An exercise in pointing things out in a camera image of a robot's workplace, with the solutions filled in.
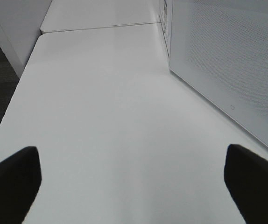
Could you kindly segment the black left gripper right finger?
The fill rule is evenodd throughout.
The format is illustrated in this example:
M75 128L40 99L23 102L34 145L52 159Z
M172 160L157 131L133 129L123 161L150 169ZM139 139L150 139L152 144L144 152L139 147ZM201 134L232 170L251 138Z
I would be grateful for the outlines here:
M268 161L241 145L227 148L224 181L247 224L268 224Z

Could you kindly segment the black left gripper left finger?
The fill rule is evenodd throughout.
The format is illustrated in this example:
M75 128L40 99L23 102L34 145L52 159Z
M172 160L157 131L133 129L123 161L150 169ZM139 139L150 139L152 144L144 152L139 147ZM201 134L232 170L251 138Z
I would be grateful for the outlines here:
M42 182L36 147L25 147L0 162L0 224L21 224Z

